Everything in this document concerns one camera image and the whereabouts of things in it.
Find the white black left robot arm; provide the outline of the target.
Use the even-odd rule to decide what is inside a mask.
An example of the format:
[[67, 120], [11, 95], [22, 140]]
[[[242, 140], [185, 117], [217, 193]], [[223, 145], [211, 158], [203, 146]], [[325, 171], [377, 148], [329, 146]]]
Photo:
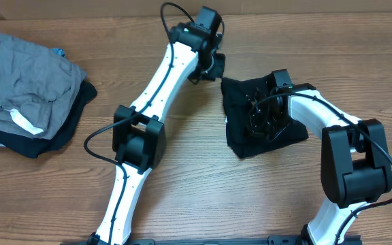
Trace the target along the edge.
[[129, 241], [143, 185], [165, 152], [164, 121], [176, 95], [188, 79], [214, 80], [223, 74], [225, 56], [217, 52], [223, 25], [196, 21], [167, 29], [163, 60], [142, 94], [129, 107], [118, 106], [113, 123], [88, 137], [112, 131], [116, 175], [105, 216], [87, 244]]

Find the black t-shirt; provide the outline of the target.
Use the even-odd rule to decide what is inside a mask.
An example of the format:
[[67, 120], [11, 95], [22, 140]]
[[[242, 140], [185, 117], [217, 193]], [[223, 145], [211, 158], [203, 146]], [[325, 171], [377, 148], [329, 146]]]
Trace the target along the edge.
[[256, 91], [261, 91], [264, 95], [268, 94], [266, 80], [270, 77], [270, 75], [266, 75], [262, 78], [245, 81], [231, 78], [222, 79], [220, 87], [227, 118], [227, 144], [241, 159], [254, 157], [308, 139], [306, 127], [296, 120], [290, 122], [286, 129], [273, 140], [249, 136], [246, 123], [249, 121], [247, 113], [252, 105], [246, 97], [253, 96]]

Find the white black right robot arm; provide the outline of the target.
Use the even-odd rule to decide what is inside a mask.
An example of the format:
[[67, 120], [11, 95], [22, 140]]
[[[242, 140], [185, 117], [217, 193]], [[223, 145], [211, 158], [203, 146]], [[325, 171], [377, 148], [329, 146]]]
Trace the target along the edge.
[[288, 124], [299, 122], [321, 140], [321, 184], [325, 198], [299, 235], [273, 235], [283, 244], [360, 244], [346, 232], [364, 210], [378, 205], [392, 189], [383, 125], [361, 120], [324, 99], [310, 84], [284, 84], [250, 99], [248, 128], [274, 140]]

